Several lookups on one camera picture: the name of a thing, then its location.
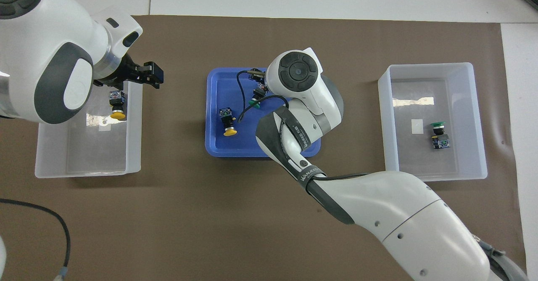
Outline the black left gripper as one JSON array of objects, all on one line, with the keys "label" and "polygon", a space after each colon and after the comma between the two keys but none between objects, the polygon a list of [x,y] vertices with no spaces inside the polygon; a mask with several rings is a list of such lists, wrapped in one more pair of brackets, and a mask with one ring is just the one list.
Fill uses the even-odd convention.
[{"label": "black left gripper", "polygon": [[109,76],[101,79],[94,79],[93,85],[96,87],[114,87],[116,90],[124,89],[124,82],[129,81],[141,84],[140,72],[143,83],[149,84],[154,89],[159,89],[164,83],[164,71],[154,62],[146,62],[142,66],[133,62],[130,55],[125,55],[118,66]]}]

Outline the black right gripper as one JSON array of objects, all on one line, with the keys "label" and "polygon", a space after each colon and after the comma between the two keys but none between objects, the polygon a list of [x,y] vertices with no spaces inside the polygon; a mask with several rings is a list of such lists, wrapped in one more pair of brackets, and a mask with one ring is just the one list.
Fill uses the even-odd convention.
[{"label": "black right gripper", "polygon": [[259,69],[252,68],[248,70],[248,79],[257,82],[257,100],[265,97],[268,93],[268,88],[265,85],[265,72]]}]

